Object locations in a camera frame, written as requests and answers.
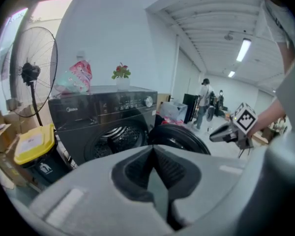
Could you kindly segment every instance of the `potted plant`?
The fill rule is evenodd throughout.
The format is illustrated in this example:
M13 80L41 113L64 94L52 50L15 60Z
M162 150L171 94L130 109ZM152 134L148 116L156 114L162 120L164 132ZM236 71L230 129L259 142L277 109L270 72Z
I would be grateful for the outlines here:
M131 72L128 69L128 66L123 65L117 66L116 70L113 71L112 79L116 79L116 86L118 90L129 90L130 88L130 79L129 75Z

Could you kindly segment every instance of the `fan stand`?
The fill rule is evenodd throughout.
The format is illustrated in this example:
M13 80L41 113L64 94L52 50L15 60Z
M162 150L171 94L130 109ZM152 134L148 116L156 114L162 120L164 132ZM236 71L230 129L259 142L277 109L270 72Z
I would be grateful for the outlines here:
M39 123L40 126L43 126L43 123L41 122L41 119L40 119L40 116L39 116L39 113L38 113L37 103L36 103L36 99L35 99L34 82L33 81L30 82L29 86L30 86L30 92L31 92L31 99L32 99L32 103L33 103L33 108L34 108L38 123Z

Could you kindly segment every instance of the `pants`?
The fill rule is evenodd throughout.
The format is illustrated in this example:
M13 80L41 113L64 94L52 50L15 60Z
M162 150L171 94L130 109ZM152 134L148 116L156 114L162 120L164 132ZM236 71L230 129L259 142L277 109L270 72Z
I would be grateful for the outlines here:
M203 116L206 114L207 109L208 109L208 106L204 106L204 107L200 106L199 107L198 118L194 122L194 124L197 124L197 129L200 129Z

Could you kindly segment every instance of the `flower pot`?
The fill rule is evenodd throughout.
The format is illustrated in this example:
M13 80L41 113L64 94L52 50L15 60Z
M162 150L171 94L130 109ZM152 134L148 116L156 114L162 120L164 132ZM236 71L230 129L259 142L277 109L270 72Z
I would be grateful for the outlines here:
M130 79L129 78L116 78L116 86L120 91L128 91L130 88Z

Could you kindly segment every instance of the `trash bin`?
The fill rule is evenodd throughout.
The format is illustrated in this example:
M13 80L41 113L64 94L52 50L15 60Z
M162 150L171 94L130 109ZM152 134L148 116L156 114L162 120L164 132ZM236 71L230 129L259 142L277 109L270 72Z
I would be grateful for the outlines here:
M14 161L49 186L71 171L59 155L57 144L53 124L37 127L20 136Z

